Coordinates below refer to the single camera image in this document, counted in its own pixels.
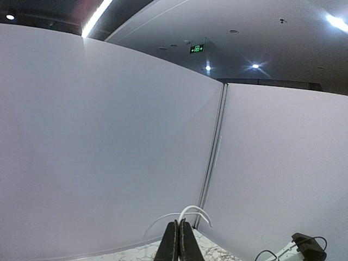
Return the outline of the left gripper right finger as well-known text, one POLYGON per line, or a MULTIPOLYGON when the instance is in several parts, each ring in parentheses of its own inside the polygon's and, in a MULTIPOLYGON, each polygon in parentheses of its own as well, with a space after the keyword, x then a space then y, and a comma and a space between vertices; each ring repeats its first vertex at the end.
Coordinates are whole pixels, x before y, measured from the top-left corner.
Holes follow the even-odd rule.
POLYGON ((204 261, 190 223, 182 220, 179 224, 178 258, 182 261, 204 261))

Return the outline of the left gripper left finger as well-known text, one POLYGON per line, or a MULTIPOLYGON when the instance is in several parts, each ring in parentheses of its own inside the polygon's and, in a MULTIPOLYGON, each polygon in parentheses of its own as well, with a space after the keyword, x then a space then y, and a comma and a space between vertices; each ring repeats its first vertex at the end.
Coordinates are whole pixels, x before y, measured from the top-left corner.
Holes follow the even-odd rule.
POLYGON ((166 230, 154 257, 154 261, 178 260, 178 232, 177 220, 171 221, 167 224, 166 230))

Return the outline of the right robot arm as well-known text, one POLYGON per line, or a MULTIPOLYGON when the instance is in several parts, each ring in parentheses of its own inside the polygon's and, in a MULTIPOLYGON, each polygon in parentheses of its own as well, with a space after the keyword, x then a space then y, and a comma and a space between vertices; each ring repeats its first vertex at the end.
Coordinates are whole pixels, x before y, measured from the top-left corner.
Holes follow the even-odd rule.
POLYGON ((278 253, 263 250, 257 254, 255 261, 262 260, 263 254, 270 254, 269 261, 325 261, 327 258, 327 240, 322 236, 310 237, 305 234, 295 233, 291 242, 278 253))

